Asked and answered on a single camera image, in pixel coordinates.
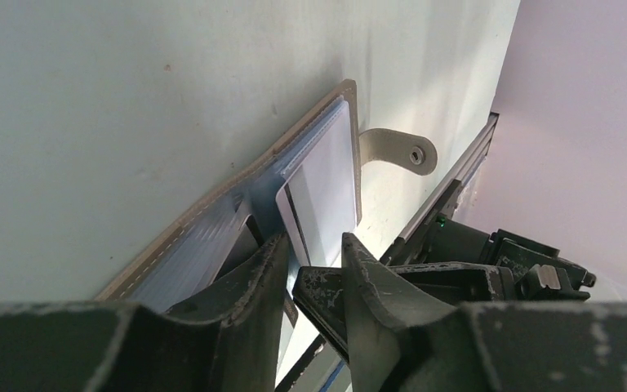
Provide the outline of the grey card holder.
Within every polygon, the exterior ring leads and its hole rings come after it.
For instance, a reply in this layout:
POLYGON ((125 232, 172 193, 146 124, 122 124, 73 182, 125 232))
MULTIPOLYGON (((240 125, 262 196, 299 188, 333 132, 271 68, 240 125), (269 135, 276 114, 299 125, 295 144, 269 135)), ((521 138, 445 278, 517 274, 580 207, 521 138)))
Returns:
POLYGON ((340 235, 362 219, 362 167, 391 163, 419 176, 438 162, 423 136, 358 125, 357 85, 340 82, 243 171, 199 199, 99 294, 152 310, 200 292, 286 232, 297 265, 332 265, 340 235))

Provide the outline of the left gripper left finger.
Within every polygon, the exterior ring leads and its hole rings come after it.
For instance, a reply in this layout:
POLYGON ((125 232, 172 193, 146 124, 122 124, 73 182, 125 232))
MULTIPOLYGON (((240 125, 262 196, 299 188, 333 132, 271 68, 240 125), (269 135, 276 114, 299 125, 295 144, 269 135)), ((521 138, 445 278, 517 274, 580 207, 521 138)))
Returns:
POLYGON ((130 301, 0 303, 0 391, 271 391, 289 239, 159 313, 130 301))

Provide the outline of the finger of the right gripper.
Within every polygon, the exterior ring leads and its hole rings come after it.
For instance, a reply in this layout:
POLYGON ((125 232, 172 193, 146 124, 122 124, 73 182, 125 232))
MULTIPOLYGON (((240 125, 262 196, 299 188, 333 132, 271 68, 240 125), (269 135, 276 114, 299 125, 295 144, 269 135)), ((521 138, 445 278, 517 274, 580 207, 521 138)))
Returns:
POLYGON ((348 311, 351 282, 348 268, 303 266, 293 287, 295 304, 346 363, 350 361, 352 332, 348 311))

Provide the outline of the white credit card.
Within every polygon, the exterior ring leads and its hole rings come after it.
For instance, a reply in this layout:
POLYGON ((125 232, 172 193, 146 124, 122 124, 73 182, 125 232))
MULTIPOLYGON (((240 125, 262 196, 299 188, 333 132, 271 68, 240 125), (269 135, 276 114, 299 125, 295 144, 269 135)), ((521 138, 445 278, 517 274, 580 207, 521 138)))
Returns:
POLYGON ((354 161, 349 111, 342 107, 315 129, 285 166, 276 204, 302 265, 331 266, 340 236, 356 227, 354 161))

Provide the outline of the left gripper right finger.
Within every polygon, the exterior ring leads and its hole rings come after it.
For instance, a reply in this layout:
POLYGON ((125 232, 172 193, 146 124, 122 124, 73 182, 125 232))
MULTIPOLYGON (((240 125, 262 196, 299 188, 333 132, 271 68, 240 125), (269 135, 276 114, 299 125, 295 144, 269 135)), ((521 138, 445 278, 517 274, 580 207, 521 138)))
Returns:
POLYGON ((341 238, 356 391, 627 391, 627 303, 453 306, 341 238))

